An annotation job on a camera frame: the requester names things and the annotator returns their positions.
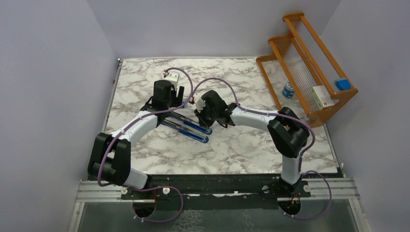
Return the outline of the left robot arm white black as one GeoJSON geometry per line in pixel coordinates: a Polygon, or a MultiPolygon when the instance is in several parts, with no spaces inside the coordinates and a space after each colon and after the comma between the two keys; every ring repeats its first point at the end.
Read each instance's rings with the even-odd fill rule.
{"type": "Polygon", "coordinates": [[[172,108],[182,105],[184,87],[171,81],[155,81],[153,95],[129,123],[117,131],[99,133],[94,141],[88,174],[101,186],[114,184],[133,188],[139,198],[147,198],[152,185],[148,175],[131,167],[132,148],[150,131],[158,127],[172,108]]]}

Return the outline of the blue black stapler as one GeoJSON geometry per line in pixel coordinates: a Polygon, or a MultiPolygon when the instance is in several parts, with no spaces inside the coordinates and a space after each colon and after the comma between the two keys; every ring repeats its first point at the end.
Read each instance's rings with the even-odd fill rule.
{"type": "Polygon", "coordinates": [[[181,115],[181,114],[179,114],[179,113],[169,112],[169,113],[168,113],[168,116],[170,116],[170,117],[172,117],[172,118],[174,118],[174,119],[177,119],[177,120],[179,120],[179,121],[182,121],[183,124],[187,125],[188,127],[193,128],[193,129],[195,129],[195,130],[197,130],[197,131],[199,131],[199,132],[201,132],[201,133],[204,133],[204,134],[206,134],[206,135],[211,135],[212,132],[213,132],[211,128],[203,127],[203,126],[201,126],[198,122],[195,122],[195,121],[193,121],[192,119],[190,119],[190,118],[188,118],[188,117],[186,117],[186,116],[183,116],[183,115],[181,115]]]}

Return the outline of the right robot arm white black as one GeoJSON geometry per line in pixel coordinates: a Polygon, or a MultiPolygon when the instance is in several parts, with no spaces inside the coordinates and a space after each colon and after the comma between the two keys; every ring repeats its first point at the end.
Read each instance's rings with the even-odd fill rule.
{"type": "Polygon", "coordinates": [[[270,133],[276,150],[282,155],[279,191],[286,197],[298,191],[301,181],[301,151],[306,146],[309,131],[288,107],[266,113],[245,109],[237,103],[227,104],[219,94],[210,90],[196,103],[195,115],[201,126],[218,122],[223,127],[247,126],[270,133]]]}

